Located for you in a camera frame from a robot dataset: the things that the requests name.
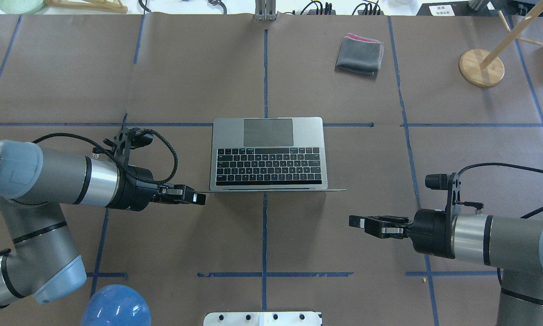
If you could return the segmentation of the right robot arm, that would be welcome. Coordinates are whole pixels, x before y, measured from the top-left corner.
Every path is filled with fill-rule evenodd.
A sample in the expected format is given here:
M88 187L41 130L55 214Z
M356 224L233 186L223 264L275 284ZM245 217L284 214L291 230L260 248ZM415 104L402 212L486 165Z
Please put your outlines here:
M411 239L418 253L499 268L498 326L543 326L543 221L420 209L414 219L354 216L380 239Z

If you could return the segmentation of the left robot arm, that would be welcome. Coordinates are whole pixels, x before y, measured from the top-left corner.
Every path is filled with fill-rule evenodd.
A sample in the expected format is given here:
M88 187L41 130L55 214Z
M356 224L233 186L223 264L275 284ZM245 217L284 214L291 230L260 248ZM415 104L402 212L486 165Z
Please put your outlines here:
M139 212L150 202L205 201L184 184L154 184L147 169L1 140L0 213L14 249L0 252L0 309L27 296L53 302L86 282L61 204Z

